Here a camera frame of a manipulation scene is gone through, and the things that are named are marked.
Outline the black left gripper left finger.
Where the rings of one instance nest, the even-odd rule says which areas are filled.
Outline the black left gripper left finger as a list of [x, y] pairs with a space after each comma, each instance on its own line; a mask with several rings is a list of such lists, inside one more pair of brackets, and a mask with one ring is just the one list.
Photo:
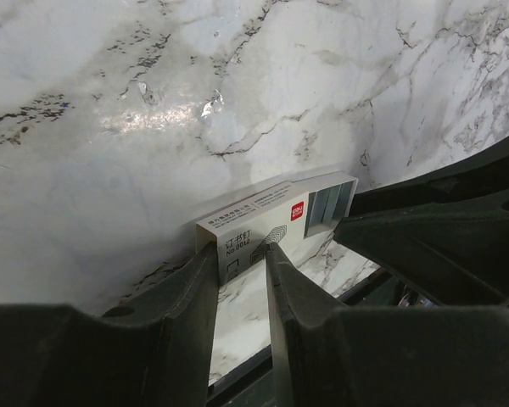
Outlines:
[[0, 305], [0, 406], [203, 406], [217, 298], [208, 244], [100, 317], [69, 305]]

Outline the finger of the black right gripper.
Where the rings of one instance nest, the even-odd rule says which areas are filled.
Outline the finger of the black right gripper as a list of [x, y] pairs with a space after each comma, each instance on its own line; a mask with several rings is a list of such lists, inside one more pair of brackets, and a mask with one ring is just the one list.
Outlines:
[[509, 304], [509, 189], [349, 217], [334, 239], [436, 304]]
[[407, 181], [358, 193], [351, 214], [448, 204], [509, 189], [509, 136], [480, 153]]

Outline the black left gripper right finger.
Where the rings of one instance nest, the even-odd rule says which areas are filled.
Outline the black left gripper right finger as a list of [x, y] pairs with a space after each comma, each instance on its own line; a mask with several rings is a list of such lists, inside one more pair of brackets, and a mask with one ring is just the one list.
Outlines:
[[509, 309], [348, 306], [266, 252], [280, 406], [509, 406]]

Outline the white staple box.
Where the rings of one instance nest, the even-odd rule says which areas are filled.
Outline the white staple box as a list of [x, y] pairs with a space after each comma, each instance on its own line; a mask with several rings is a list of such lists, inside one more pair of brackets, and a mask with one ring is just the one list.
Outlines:
[[196, 224], [196, 249], [213, 242], [222, 286], [265, 258], [267, 247], [295, 248], [305, 236], [309, 193], [284, 181]]

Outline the small grey staple tray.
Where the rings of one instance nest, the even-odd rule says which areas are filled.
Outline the small grey staple tray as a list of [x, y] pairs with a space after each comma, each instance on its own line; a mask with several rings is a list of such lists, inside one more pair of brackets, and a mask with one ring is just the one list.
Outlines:
[[349, 215], [358, 179], [335, 171], [297, 181], [308, 192], [304, 237], [333, 231]]

